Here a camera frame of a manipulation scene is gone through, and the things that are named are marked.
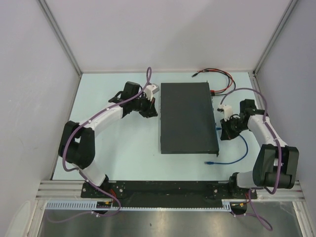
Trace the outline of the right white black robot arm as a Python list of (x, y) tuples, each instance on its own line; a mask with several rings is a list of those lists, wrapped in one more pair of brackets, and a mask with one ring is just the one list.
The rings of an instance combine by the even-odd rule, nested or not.
[(254, 166), (248, 172), (236, 172), (228, 185), (233, 198), (241, 197), (246, 189), (262, 188), (274, 194), (277, 189), (292, 189), (296, 182), (299, 151), (287, 145), (276, 133), (265, 110), (258, 109), (254, 100), (245, 99), (234, 116), (229, 105), (220, 104), (222, 141), (233, 140), (243, 131), (253, 133), (260, 146)]

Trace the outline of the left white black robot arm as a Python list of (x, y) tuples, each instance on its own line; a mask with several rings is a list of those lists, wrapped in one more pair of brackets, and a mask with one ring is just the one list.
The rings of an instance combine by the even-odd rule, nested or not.
[(110, 189), (109, 178), (102, 173), (95, 159), (95, 138), (115, 121), (135, 111), (144, 118), (157, 117), (154, 94), (159, 86), (147, 83), (144, 87), (126, 82), (124, 89), (108, 101), (106, 107), (84, 122), (68, 121), (64, 125), (58, 155), (74, 166), (92, 185), (92, 192), (102, 198)]

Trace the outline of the black network switch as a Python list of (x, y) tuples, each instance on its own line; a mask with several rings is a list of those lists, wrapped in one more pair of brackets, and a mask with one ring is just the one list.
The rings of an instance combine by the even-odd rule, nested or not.
[(219, 155), (219, 142), (207, 82), (162, 83), (160, 87), (162, 154)]

